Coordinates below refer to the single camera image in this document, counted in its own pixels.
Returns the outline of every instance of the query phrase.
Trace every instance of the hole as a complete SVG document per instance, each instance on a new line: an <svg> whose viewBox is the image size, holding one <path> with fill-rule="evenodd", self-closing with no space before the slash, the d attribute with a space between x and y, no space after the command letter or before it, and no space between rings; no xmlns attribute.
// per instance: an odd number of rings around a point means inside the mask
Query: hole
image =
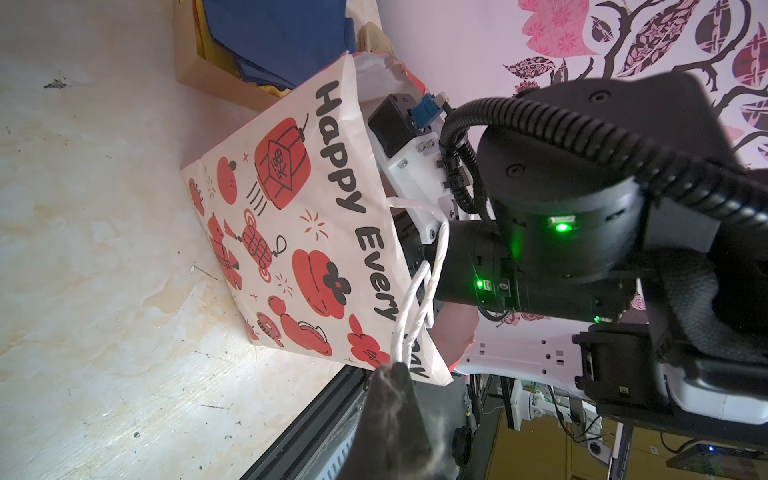
<svg viewBox="0 0 768 480"><path fill-rule="evenodd" d="M589 101L593 104L601 104L610 97L611 94L606 91L596 91L589 97Z"/></svg>
<svg viewBox="0 0 768 480"><path fill-rule="evenodd" d="M605 221L610 222L611 220L616 220L617 218L619 218L622 215L624 215L624 213L626 213L626 212L627 212L627 209L626 208L622 208L621 210L619 210L615 214L610 214L607 217L605 217Z"/></svg>

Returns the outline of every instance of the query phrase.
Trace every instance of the paper bag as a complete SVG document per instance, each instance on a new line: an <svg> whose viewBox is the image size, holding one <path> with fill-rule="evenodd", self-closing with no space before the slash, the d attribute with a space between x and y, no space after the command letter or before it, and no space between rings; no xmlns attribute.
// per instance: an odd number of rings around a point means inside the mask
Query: paper bag
<svg viewBox="0 0 768 480"><path fill-rule="evenodd" d="M389 362L410 275L359 78L369 104L419 89L391 57L344 55L182 176L253 343L375 369ZM413 379L451 381L429 334L411 360Z"/></svg>

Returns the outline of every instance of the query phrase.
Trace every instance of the box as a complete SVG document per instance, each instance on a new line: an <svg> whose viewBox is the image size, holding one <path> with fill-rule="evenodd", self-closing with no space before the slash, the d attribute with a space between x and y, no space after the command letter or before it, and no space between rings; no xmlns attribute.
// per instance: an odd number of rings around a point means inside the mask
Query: box
<svg viewBox="0 0 768 480"><path fill-rule="evenodd" d="M174 59L176 79L192 88L254 111L279 100L256 85L211 64L198 53L194 21L195 0L174 0Z"/></svg>

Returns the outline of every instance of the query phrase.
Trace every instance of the floral wallpaper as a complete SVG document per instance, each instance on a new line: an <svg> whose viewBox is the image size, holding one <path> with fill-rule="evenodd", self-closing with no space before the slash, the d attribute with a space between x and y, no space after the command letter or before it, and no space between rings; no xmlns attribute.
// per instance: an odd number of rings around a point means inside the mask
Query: floral wallpaper
<svg viewBox="0 0 768 480"><path fill-rule="evenodd" d="M529 15L521 33L535 55L513 53L502 66L517 92L576 78L689 72L742 164L768 168L768 18L760 17L768 8L761 1L518 0Z"/></svg>

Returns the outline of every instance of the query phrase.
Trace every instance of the beige cloth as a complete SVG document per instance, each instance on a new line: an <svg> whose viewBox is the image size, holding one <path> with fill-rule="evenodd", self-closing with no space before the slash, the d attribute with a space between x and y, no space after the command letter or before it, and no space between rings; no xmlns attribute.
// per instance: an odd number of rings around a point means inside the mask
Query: beige cloth
<svg viewBox="0 0 768 480"><path fill-rule="evenodd" d="M357 34L357 51L370 51L372 53L388 53L397 58L395 47L386 33L373 22L362 26Z"/></svg>

